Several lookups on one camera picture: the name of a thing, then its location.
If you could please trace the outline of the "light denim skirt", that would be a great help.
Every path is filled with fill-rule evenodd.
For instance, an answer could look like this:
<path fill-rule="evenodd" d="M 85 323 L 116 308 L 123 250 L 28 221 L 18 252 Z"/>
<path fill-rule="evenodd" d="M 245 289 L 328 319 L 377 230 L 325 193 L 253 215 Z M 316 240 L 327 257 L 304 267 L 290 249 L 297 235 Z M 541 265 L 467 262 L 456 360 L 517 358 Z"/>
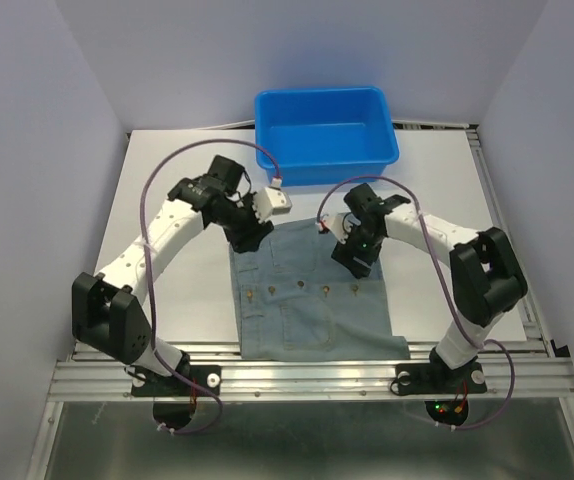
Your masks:
<path fill-rule="evenodd" d="M 335 245 L 306 219 L 275 226 L 255 252 L 230 252 L 243 359 L 409 359 L 406 339 L 392 332 L 381 266 L 358 280 L 332 259 Z"/>

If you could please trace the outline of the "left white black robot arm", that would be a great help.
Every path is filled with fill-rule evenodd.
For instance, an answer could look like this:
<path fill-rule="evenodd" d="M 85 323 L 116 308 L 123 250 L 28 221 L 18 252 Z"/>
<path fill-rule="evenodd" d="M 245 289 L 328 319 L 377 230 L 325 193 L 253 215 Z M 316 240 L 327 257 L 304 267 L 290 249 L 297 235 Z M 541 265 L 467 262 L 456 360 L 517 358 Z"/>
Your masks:
<path fill-rule="evenodd" d="M 209 225 L 220 226 L 232 250 L 257 250 L 272 232 L 271 217 L 291 203 L 275 177 L 256 192 L 237 191 L 245 168 L 217 155 L 208 171 L 181 179 L 150 224 L 114 261 L 95 274 L 81 273 L 72 285 L 74 338 L 125 366 L 155 374 L 166 393 L 190 382 L 189 355 L 158 338 L 153 285 L 181 249 Z"/>

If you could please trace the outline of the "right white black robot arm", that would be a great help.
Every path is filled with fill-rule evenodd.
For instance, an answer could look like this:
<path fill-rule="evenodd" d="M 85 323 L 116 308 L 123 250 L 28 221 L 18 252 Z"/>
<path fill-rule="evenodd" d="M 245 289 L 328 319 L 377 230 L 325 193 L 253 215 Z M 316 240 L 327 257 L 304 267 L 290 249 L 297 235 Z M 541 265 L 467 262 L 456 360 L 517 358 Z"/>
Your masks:
<path fill-rule="evenodd" d="M 452 322 L 428 360 L 396 370 L 397 396 L 480 394 L 487 390 L 478 354 L 491 330 L 526 296 L 528 285 L 511 242 L 498 228 L 476 230 L 423 212 L 410 189 L 388 198 L 361 182 L 344 197 L 343 214 L 319 213 L 318 229 L 337 240 L 332 258 L 355 278 L 370 275 L 385 240 L 410 245 L 430 257 Z"/>

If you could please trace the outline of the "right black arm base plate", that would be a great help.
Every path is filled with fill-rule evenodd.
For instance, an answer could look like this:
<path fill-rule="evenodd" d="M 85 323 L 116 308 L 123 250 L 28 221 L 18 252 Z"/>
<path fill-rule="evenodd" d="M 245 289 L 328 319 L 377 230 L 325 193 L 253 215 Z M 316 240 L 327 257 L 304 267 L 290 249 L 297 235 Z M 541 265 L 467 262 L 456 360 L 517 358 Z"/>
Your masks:
<path fill-rule="evenodd" d="M 436 362 L 413 362 L 396 366 L 389 390 L 397 396 L 483 394 L 487 385 L 478 362 L 469 362 L 456 370 Z"/>

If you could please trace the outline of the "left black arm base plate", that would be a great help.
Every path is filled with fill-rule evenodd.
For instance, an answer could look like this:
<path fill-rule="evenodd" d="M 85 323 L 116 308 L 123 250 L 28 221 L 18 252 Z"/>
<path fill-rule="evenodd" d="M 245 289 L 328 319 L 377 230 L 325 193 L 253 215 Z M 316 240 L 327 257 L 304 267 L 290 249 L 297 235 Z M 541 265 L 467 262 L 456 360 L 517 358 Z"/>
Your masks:
<path fill-rule="evenodd" d="M 164 377 L 143 367 L 126 367 L 131 378 L 131 395 L 136 398 L 208 397 L 220 395 L 222 368 L 218 365 L 192 365 L 189 380 L 201 387 L 196 389 L 174 376 Z"/>

